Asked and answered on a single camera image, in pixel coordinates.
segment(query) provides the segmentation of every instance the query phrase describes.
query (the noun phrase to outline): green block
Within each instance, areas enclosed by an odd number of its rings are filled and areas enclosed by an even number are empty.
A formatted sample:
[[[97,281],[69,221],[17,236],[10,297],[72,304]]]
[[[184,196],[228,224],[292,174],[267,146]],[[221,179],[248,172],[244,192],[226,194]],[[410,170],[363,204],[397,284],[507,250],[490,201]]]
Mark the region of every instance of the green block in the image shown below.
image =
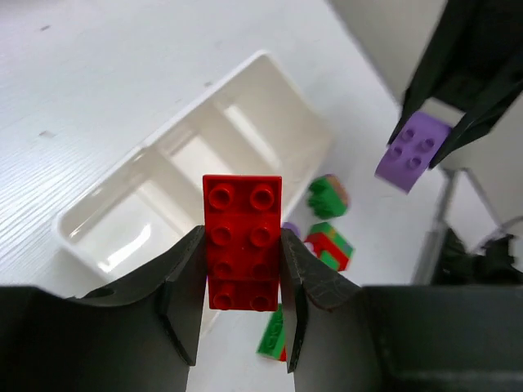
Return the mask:
[[[278,359],[285,347],[284,313],[281,304],[270,317],[257,352],[266,357]]]
[[[340,268],[340,263],[337,262],[337,260],[328,253],[327,251],[321,252],[320,260],[322,260],[326,265],[328,265],[333,270],[337,271],[338,268]]]
[[[323,233],[336,245],[349,259],[354,248],[333,228],[328,222],[321,222],[312,225],[309,234]]]
[[[348,196],[335,176],[322,176],[309,185],[311,196],[307,204],[320,219],[330,219],[345,214]]]

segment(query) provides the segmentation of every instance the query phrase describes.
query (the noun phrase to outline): purple block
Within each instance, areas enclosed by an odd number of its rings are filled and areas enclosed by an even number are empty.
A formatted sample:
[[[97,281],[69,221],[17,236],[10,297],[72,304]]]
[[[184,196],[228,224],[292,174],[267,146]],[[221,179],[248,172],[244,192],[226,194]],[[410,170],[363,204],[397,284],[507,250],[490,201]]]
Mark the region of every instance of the purple block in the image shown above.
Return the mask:
[[[294,235],[296,235],[298,238],[300,238],[300,229],[291,222],[284,222],[284,224],[281,226],[283,229],[289,229],[291,230]]]
[[[389,146],[375,175],[408,193],[449,133],[450,127],[440,120],[414,113]]]

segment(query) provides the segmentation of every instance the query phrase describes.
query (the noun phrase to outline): white table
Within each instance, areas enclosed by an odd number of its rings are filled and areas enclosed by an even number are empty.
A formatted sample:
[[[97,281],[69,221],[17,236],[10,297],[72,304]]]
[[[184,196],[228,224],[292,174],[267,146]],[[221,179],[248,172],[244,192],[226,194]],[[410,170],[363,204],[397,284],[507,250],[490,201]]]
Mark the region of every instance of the white table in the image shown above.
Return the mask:
[[[346,275],[407,283],[444,183],[409,196],[373,177],[398,108],[318,0],[81,0],[0,4],[0,282],[63,296],[101,281],[61,251],[51,218],[206,86],[273,52],[338,134],[324,172],[352,199],[334,225],[355,246]],[[304,205],[292,221],[305,230]],[[202,339],[189,390],[292,390],[254,353],[268,314],[225,312]]]

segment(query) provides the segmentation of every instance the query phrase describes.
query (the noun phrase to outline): purple lego stud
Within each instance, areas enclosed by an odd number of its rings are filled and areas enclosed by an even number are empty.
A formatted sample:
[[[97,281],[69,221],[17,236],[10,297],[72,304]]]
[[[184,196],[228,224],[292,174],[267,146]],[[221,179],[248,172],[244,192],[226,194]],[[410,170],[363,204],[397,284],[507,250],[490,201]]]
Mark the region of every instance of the purple lego stud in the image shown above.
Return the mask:
[[[440,120],[414,113],[378,164],[376,176],[408,193],[449,133],[450,127]]]
[[[298,238],[300,238],[300,229],[294,223],[284,222],[281,227],[282,227],[282,229],[291,230],[294,233],[294,235],[296,235]]]

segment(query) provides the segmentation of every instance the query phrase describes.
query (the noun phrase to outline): white plastic bin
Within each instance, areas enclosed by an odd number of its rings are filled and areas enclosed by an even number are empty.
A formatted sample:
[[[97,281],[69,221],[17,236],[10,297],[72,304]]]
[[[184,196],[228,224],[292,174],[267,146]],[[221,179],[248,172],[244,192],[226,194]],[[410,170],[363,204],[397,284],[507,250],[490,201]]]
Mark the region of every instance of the white plastic bin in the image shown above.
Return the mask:
[[[332,141],[260,52],[131,151],[56,217],[53,230],[65,249],[110,282],[203,224],[203,174],[281,175],[285,219]],[[206,310],[203,324],[213,314]]]

